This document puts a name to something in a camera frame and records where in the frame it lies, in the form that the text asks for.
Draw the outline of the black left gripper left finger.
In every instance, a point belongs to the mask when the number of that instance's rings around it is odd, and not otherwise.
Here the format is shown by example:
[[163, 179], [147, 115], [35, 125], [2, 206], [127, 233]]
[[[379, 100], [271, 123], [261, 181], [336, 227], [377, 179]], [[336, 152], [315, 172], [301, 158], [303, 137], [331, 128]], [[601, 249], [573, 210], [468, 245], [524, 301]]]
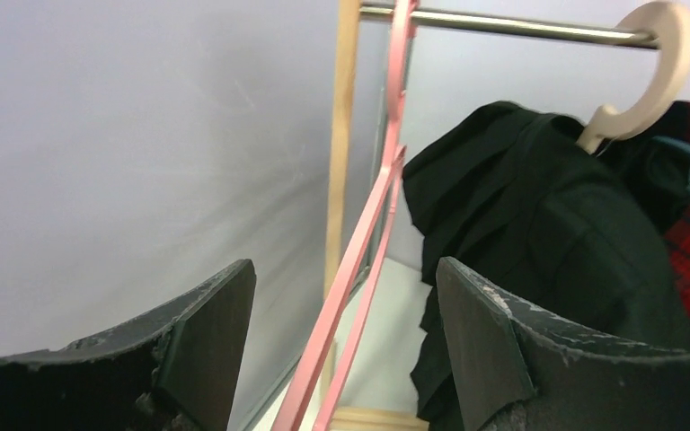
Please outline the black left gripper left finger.
[[224, 430], [256, 274], [201, 285], [59, 350], [0, 357], [0, 430]]

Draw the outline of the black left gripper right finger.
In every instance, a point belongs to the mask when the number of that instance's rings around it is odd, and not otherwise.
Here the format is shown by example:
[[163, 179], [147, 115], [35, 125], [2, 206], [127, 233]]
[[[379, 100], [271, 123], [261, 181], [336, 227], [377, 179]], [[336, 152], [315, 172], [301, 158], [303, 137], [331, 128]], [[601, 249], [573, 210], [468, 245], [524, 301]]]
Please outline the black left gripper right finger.
[[468, 430], [690, 430], [690, 352], [618, 338], [453, 258], [437, 290]]

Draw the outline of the black skirt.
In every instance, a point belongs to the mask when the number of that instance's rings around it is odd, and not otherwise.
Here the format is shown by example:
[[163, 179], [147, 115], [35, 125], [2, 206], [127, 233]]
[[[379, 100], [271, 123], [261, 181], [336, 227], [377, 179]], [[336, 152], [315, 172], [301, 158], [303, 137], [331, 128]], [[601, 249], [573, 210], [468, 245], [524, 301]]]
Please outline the black skirt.
[[496, 102], [405, 169], [432, 288], [411, 379], [432, 430], [464, 429], [438, 300], [443, 258], [587, 328], [690, 352], [690, 320], [657, 228], [616, 175], [574, 144], [579, 131], [572, 118]]

